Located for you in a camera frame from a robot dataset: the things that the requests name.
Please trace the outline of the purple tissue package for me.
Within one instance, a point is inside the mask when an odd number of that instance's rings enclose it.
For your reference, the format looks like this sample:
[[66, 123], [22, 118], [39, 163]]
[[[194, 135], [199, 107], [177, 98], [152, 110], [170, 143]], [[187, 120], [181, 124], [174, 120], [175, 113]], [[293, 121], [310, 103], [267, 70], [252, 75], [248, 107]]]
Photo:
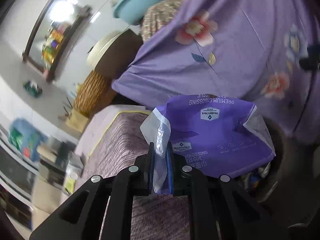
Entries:
[[260, 168], [275, 157], [267, 126], [255, 103], [204, 95], [179, 95], [158, 106], [140, 126], [153, 143], [153, 190], [172, 194], [172, 168], [166, 153], [184, 157], [186, 165], [203, 174], [231, 178]]

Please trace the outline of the black trash bin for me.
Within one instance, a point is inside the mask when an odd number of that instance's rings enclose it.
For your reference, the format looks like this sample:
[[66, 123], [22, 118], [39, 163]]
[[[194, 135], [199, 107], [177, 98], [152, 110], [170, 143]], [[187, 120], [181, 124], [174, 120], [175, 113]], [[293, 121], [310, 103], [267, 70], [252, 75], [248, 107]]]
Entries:
[[248, 193], [274, 225], [308, 226], [319, 210], [319, 143], [303, 144], [270, 119], [264, 121], [276, 156], [266, 178]]

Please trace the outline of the purple floral cloth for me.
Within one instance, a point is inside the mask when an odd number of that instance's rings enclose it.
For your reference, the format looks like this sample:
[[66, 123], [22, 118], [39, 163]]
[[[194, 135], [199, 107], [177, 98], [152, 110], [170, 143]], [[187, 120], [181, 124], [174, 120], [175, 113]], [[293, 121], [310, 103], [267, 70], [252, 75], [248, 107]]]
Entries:
[[287, 135], [319, 142], [319, 71], [302, 62], [319, 44], [319, 19], [307, 0], [182, 0], [112, 83], [153, 109], [177, 95], [212, 94], [251, 101]]

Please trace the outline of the water dispenser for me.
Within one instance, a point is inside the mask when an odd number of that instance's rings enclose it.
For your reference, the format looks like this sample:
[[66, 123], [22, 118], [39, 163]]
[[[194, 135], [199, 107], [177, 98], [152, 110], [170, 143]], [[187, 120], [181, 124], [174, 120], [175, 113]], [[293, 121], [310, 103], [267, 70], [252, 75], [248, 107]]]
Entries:
[[70, 195], [82, 175], [84, 164], [81, 157], [70, 150], [65, 142], [58, 142], [58, 148], [40, 144], [39, 174], [35, 180], [32, 204], [35, 211], [51, 214]]

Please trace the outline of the purple striped tablecloth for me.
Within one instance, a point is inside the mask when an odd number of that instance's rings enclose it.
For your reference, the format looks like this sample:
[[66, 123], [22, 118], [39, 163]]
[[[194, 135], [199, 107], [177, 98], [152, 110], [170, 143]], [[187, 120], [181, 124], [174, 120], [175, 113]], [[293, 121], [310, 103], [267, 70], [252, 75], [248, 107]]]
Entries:
[[[110, 105], [93, 116], [75, 149], [85, 162], [77, 189], [93, 175], [117, 175], [148, 152], [140, 126], [149, 113], [142, 106]], [[189, 238], [187, 197], [152, 194], [134, 198], [131, 239]]]

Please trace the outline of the beige utensil holder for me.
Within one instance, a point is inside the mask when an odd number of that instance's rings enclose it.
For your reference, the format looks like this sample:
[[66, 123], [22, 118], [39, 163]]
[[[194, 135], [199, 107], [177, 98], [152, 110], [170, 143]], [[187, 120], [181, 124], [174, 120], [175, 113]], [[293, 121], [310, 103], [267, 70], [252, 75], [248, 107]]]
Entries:
[[75, 109], [72, 109], [67, 116], [65, 123], [68, 127], [82, 133], [89, 123], [89, 118], [85, 117]]

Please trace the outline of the blue water jug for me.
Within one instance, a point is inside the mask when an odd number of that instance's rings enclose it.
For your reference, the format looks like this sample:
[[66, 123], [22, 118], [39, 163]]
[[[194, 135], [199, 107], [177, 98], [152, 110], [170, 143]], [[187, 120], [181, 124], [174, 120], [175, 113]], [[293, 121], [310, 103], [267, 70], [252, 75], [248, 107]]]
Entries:
[[15, 119], [9, 127], [8, 141], [34, 163], [40, 158], [37, 147], [47, 139], [46, 135], [22, 118]]

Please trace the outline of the woven basket sink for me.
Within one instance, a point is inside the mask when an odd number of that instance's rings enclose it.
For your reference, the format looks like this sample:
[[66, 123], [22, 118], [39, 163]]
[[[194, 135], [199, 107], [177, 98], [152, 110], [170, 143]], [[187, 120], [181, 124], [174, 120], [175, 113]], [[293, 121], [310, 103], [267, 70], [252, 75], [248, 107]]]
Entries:
[[111, 88], [111, 79], [91, 71], [80, 86], [73, 108], [87, 118], [110, 105], [117, 92]]

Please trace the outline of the brown white rice cooker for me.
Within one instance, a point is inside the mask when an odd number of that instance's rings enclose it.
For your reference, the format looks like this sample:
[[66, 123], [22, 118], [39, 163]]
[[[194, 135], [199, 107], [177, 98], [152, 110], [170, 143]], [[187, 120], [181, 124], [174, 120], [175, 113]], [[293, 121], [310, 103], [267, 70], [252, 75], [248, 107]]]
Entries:
[[114, 31], [102, 38], [88, 53], [87, 65], [107, 79], [117, 79], [135, 59], [142, 37], [131, 29]]

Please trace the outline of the paisley patterned cloth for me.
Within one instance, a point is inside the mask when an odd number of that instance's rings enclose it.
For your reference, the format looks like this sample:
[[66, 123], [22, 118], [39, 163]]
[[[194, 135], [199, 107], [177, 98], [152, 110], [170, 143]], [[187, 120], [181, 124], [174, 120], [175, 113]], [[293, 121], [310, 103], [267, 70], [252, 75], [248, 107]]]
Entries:
[[143, 17], [140, 29], [143, 43], [175, 17], [182, 2], [183, 0], [163, 0], [149, 7]]

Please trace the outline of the light blue basin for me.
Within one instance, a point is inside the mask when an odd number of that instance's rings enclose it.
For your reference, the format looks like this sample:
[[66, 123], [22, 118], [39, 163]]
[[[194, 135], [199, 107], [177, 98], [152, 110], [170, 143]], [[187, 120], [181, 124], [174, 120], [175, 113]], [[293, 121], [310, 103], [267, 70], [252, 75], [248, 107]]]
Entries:
[[139, 25], [149, 7], [163, 0], [119, 0], [113, 9], [113, 17], [129, 25]]

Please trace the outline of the wooden framed mirror shelf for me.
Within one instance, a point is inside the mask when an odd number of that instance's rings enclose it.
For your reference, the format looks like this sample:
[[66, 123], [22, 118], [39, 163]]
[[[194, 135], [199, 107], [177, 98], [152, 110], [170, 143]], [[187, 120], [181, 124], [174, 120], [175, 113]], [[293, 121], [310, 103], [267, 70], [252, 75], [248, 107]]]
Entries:
[[30, 63], [51, 83], [69, 43], [91, 11], [89, 5], [80, 6], [77, 0], [48, 0], [28, 38], [23, 62]]

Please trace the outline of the window frame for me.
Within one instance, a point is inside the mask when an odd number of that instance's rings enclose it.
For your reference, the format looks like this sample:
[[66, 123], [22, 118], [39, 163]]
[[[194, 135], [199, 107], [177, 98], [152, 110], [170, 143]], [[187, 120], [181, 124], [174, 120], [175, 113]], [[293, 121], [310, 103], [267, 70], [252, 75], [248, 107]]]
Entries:
[[33, 230], [31, 199], [38, 171], [10, 144], [3, 127], [0, 151], [1, 207], [21, 226]]

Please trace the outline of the green wall tissue pouch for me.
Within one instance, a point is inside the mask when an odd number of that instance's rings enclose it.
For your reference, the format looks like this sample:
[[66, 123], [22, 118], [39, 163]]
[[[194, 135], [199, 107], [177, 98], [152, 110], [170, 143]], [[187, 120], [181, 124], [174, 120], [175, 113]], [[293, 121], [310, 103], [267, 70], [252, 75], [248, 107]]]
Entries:
[[24, 90], [33, 98], [39, 98], [42, 95], [42, 88], [35, 81], [27, 81], [23, 85]]

